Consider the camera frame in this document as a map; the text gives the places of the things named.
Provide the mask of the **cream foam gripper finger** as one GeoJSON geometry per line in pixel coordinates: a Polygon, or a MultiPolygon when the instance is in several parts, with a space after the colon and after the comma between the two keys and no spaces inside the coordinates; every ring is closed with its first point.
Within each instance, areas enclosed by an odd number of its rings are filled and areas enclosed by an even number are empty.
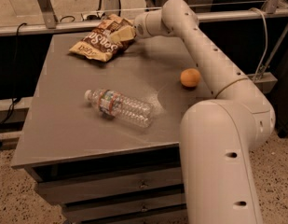
{"type": "Polygon", "coordinates": [[[123,26],[117,31],[114,31],[109,36],[109,41],[113,44],[127,42],[133,40],[135,37],[135,30],[132,26],[123,26]]]}

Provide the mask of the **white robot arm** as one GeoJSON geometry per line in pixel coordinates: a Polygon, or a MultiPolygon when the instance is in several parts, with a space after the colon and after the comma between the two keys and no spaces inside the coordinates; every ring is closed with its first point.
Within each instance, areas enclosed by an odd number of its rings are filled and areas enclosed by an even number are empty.
{"type": "Polygon", "coordinates": [[[249,152],[274,129],[272,105],[199,29],[184,0],[138,15],[133,26],[139,38],[180,38],[212,95],[188,108],[180,125],[189,224],[263,224],[249,152]]]}

